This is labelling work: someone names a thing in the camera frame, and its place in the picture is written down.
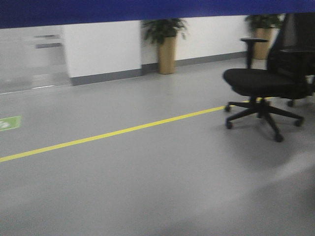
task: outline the white wall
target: white wall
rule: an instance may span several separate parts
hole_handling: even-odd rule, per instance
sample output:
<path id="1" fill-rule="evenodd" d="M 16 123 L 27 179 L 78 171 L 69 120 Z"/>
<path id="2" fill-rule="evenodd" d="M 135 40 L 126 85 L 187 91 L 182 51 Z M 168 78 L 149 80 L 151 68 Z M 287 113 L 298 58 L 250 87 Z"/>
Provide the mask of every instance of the white wall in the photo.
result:
<path id="1" fill-rule="evenodd" d="M 245 16 L 217 16 L 185 18 L 187 21 L 187 38 L 177 39 L 176 60 L 206 57 L 226 53 L 241 52 L 245 45 L 241 37 L 248 36 Z M 156 63 L 157 47 L 149 40 L 141 39 L 142 64 Z"/>
<path id="2" fill-rule="evenodd" d="M 140 22 L 63 26 L 70 77 L 141 68 Z"/>
<path id="3" fill-rule="evenodd" d="M 187 39 L 178 37 L 176 60 L 245 50 L 245 16 L 186 18 Z M 140 69 L 156 63 L 157 47 L 143 40 L 140 21 L 63 26 L 70 77 Z"/>

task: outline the potted plant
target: potted plant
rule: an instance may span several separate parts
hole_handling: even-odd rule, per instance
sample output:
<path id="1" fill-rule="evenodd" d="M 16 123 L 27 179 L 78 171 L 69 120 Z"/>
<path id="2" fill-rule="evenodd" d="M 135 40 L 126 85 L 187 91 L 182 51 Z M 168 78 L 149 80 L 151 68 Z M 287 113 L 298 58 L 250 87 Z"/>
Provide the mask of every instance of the potted plant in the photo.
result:
<path id="1" fill-rule="evenodd" d="M 281 14 L 250 15 L 245 18 L 249 22 L 255 38 L 267 39 L 266 43 L 256 43 L 254 47 L 255 59 L 266 59 L 270 47 L 273 28 L 282 26 Z"/>
<path id="2" fill-rule="evenodd" d="M 151 43 L 158 44 L 158 71 L 160 74 L 172 74 L 175 71 L 175 47 L 177 33 L 187 29 L 186 21 L 179 18 L 148 20 L 143 23 L 146 28 L 144 39 L 151 39 Z"/>

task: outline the green sticker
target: green sticker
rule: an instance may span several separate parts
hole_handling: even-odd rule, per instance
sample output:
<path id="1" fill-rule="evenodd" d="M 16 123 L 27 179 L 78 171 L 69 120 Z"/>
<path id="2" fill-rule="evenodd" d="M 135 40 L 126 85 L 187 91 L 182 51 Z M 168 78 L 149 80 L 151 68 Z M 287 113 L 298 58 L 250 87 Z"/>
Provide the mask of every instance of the green sticker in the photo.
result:
<path id="1" fill-rule="evenodd" d="M 0 119 L 0 131 L 20 127 L 21 116 Z"/>

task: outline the chair wheel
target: chair wheel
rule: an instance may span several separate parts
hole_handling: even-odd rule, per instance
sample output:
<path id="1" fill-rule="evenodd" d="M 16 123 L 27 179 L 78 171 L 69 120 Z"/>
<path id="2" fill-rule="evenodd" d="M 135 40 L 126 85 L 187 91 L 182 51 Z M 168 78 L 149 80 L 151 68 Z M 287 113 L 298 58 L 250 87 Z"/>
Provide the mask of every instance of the chair wheel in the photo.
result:
<path id="1" fill-rule="evenodd" d="M 230 105 L 226 105 L 226 106 L 225 106 L 225 108 L 224 108 L 224 110 L 225 110 L 226 112 L 231 111 L 231 107 L 230 107 Z"/>
<path id="2" fill-rule="evenodd" d="M 294 100 L 290 100 L 286 103 L 289 107 L 293 107 L 294 106 Z"/>
<path id="3" fill-rule="evenodd" d="M 297 126 L 297 127 L 300 127 L 304 122 L 304 119 L 297 119 L 295 122 L 294 122 L 294 125 Z"/>
<path id="4" fill-rule="evenodd" d="M 225 126 L 226 126 L 227 129 L 231 129 L 231 128 L 233 128 L 233 123 L 230 122 L 230 121 L 227 121 L 227 122 L 225 123 Z"/>
<path id="5" fill-rule="evenodd" d="M 275 140 L 276 140 L 276 142 L 281 143 L 284 140 L 284 138 L 281 134 L 276 134 Z"/>

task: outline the blue banner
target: blue banner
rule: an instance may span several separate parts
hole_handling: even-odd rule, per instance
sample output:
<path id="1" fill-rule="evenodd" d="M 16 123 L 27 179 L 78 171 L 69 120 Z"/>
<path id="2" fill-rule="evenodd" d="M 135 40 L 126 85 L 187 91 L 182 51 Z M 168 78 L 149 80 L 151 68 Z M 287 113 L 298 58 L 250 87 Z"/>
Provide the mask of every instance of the blue banner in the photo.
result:
<path id="1" fill-rule="evenodd" d="M 315 0 L 0 0 L 0 29 L 314 11 Z"/>

